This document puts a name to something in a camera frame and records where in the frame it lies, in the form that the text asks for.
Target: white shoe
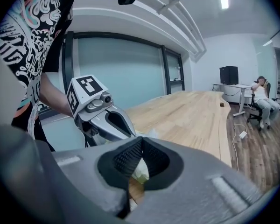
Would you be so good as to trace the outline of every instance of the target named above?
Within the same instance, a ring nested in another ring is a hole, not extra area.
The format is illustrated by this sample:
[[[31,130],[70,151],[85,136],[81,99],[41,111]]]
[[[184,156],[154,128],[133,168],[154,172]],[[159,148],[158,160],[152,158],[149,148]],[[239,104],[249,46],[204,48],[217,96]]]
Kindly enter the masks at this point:
[[[267,119],[267,120],[265,121],[265,123],[266,123],[268,126],[271,126],[271,121],[270,121],[270,119]]]
[[[260,126],[260,128],[262,128],[262,129],[265,127],[265,125],[264,125],[264,123],[263,123],[263,119],[260,121],[259,126]]]

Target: white desk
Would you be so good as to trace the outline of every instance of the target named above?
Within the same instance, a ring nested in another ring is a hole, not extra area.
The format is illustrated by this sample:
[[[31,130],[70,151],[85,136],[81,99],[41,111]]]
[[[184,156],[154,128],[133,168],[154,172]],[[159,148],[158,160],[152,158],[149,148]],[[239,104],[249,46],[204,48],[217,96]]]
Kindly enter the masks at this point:
[[[234,87],[241,89],[241,96],[239,99],[239,111],[238,113],[234,114],[233,116],[236,117],[238,115],[244,114],[245,111],[243,111],[244,102],[245,102],[245,89],[250,88],[251,86],[245,85],[245,84],[213,84],[218,86],[228,86],[228,87]]]

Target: black chair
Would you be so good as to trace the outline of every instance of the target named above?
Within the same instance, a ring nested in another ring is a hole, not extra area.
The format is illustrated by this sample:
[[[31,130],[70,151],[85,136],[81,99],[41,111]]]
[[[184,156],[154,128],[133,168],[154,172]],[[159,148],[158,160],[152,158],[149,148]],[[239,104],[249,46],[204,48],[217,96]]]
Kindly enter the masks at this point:
[[[271,84],[268,83],[267,87],[266,87],[266,92],[267,92],[267,95],[269,97],[270,97],[270,90],[271,90]],[[249,123],[251,119],[256,119],[258,121],[258,123],[260,124],[260,121],[262,120],[262,109],[258,106],[258,104],[256,104],[254,102],[254,97],[255,97],[255,95],[252,94],[251,108],[254,111],[258,111],[259,113],[258,113],[258,115],[250,113],[249,118],[247,120],[247,123]]]

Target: desk leg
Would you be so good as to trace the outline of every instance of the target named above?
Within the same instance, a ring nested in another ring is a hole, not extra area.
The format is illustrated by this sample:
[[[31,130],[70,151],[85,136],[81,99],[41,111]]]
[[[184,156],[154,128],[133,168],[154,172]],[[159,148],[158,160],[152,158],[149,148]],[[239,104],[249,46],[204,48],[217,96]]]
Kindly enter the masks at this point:
[[[245,111],[243,111],[244,107],[244,101],[245,101],[245,89],[241,89],[241,97],[240,97],[240,106],[238,113],[234,114],[233,117],[236,117],[238,115],[244,114]]]

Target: person in white shirt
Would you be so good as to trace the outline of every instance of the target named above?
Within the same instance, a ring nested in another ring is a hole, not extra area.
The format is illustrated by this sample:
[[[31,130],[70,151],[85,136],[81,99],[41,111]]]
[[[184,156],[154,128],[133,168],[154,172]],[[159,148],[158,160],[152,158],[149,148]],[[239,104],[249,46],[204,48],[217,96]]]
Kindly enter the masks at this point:
[[[260,127],[264,128],[264,123],[268,126],[271,125],[271,121],[276,118],[280,106],[277,102],[268,98],[266,92],[266,79],[263,76],[258,77],[257,82],[253,82],[251,90],[255,95],[254,102],[262,109],[262,120],[260,121]]]

